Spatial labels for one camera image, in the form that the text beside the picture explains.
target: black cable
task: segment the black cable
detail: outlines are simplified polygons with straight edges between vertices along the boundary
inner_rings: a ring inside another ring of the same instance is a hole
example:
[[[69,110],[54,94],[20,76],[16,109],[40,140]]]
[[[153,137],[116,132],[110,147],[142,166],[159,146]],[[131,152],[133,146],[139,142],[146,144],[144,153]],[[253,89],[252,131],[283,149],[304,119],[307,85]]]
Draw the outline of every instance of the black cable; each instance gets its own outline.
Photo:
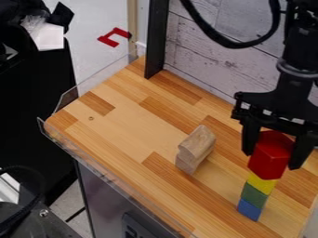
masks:
[[[0,234],[4,233],[5,231],[8,231],[10,228],[15,226],[19,221],[24,219],[31,212],[31,210],[34,209],[35,206],[41,201],[45,192],[45,179],[38,171],[32,168],[29,168],[27,166],[14,165],[14,166],[9,166],[9,167],[0,169],[0,176],[12,170],[24,170],[36,176],[36,181],[39,183],[39,192],[31,200],[29,204],[27,204],[20,211],[18,211],[17,213],[13,214],[12,216],[10,216],[9,218],[7,218],[6,220],[0,223]]]
[[[200,29],[213,41],[227,48],[247,48],[256,46],[266,40],[268,40],[277,31],[281,21],[281,5],[279,0],[269,0],[271,12],[272,12],[272,26],[271,29],[259,39],[249,42],[234,42],[225,37],[217,30],[215,30],[210,24],[208,24],[196,10],[191,0],[180,0],[183,6],[187,9],[194,22],[200,27]]]
[[[69,218],[67,218],[65,220],[66,223],[70,222],[71,220],[73,220],[74,218],[76,218],[78,215],[80,215],[82,212],[84,212],[86,209],[85,207],[82,207],[81,209],[79,209],[77,212],[75,212],[73,215],[71,215]]]

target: transparent plastic wall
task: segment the transparent plastic wall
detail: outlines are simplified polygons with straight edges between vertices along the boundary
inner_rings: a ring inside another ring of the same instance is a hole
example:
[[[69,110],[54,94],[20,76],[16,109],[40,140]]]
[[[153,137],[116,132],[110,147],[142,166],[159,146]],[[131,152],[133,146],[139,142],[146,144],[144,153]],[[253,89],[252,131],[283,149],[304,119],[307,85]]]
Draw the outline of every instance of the transparent plastic wall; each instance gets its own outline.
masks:
[[[124,55],[122,58],[116,60],[114,63],[108,65],[104,69],[100,70],[99,72],[95,73],[94,75],[83,81],[80,85],[75,86],[62,94],[53,114],[84,95],[93,87],[99,85],[103,81],[110,78],[112,75],[124,69],[125,66],[131,63],[133,60],[137,59],[136,55],[136,52]],[[56,128],[47,124],[46,119],[38,118],[37,120],[41,132],[51,141],[61,147],[79,163],[92,171],[96,176],[110,185],[132,204],[137,206],[140,210],[144,211],[145,214],[160,223],[163,228],[172,233],[173,236],[195,237],[190,231],[188,231],[185,227],[175,221],[172,217],[170,217],[164,210],[153,204],[139,192],[135,191],[135,189],[133,189],[131,186],[127,185],[107,167],[100,165],[89,154],[82,151],[75,143],[61,135],[61,133]]]

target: white paper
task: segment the white paper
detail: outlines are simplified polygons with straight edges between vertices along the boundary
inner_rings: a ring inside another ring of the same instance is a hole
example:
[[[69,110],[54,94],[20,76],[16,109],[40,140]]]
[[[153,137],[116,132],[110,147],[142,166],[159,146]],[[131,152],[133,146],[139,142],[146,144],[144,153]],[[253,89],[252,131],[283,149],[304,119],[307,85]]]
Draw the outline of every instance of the white paper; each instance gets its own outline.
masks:
[[[64,27],[44,23],[42,27],[31,34],[39,51],[64,48]]]

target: wooden tabletop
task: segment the wooden tabletop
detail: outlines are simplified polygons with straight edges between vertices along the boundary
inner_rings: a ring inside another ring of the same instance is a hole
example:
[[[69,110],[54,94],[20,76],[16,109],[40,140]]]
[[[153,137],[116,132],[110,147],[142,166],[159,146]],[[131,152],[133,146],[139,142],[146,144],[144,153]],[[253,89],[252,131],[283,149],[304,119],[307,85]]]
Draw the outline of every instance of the wooden tabletop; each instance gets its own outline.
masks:
[[[167,71],[148,81],[143,69],[144,59],[133,62],[50,117],[46,128],[197,237],[298,237],[318,194],[317,152],[300,170],[285,172],[259,222],[251,221],[236,211],[249,171],[232,105]],[[178,145],[199,125],[216,134],[216,148],[188,176],[174,161]]]

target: stack of wooden blocks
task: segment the stack of wooden blocks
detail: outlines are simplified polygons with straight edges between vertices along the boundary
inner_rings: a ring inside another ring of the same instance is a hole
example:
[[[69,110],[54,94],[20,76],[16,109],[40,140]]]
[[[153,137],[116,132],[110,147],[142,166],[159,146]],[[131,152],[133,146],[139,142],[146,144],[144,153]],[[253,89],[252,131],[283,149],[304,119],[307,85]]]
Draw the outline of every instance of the stack of wooden blocks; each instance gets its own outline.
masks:
[[[261,212],[288,165],[294,142],[277,131],[260,133],[248,167],[251,169],[245,184],[238,211],[252,220],[258,221]]]
[[[199,125],[179,145],[176,167],[192,175],[197,167],[212,153],[216,136],[204,125]]]

